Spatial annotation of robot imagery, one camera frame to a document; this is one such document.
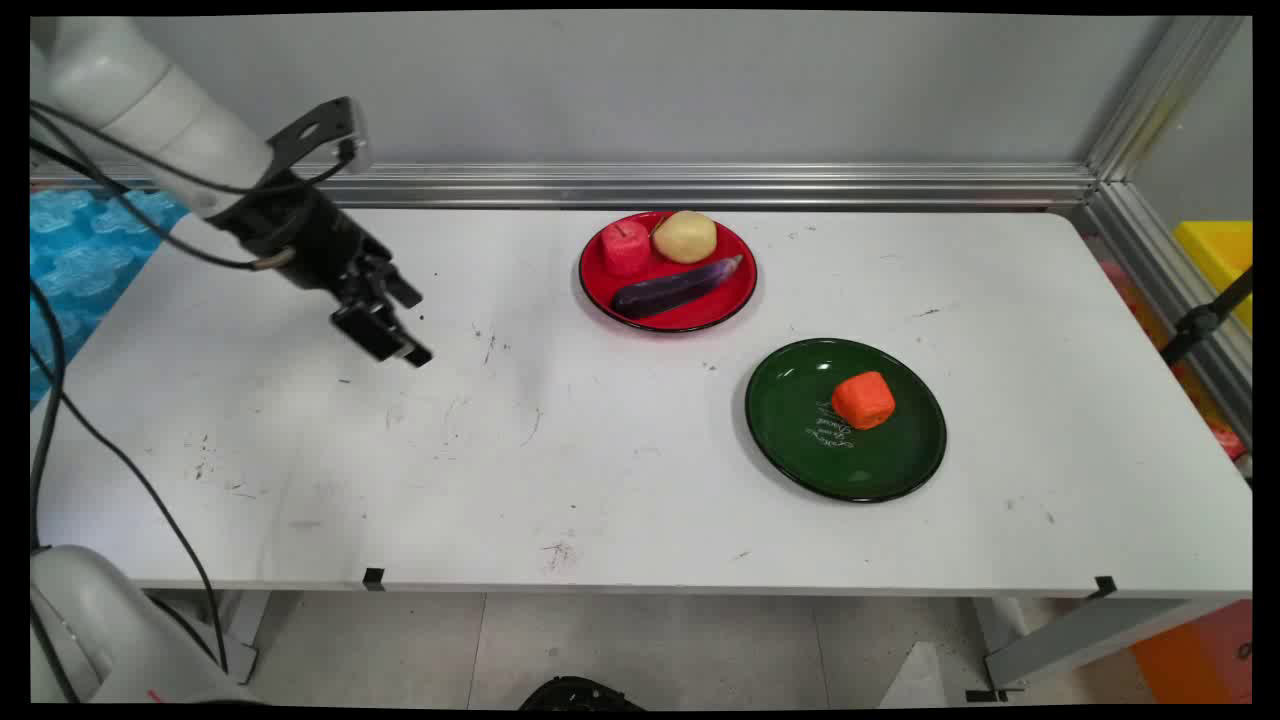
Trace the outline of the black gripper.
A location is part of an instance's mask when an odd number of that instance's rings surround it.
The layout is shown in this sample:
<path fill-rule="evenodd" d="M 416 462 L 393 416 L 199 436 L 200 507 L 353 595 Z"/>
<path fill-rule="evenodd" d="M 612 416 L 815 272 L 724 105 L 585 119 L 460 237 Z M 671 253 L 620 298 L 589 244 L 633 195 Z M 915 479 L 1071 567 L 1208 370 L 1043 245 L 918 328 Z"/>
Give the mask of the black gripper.
<path fill-rule="evenodd" d="M 422 302 L 422 295 L 403 278 L 390 250 L 316 186 L 275 191 L 300 181 L 292 170 L 279 170 L 265 179 L 266 193 L 243 196 L 207 222 L 233 234 L 257 258 L 273 258 L 292 249 L 293 259 L 276 272 L 302 290 L 353 293 L 365 282 L 369 292 L 383 302 L 393 299 L 404 307 Z M 401 359 L 424 366 L 434 357 L 385 304 L 343 302 L 332 314 L 332 324 L 379 363 Z"/>

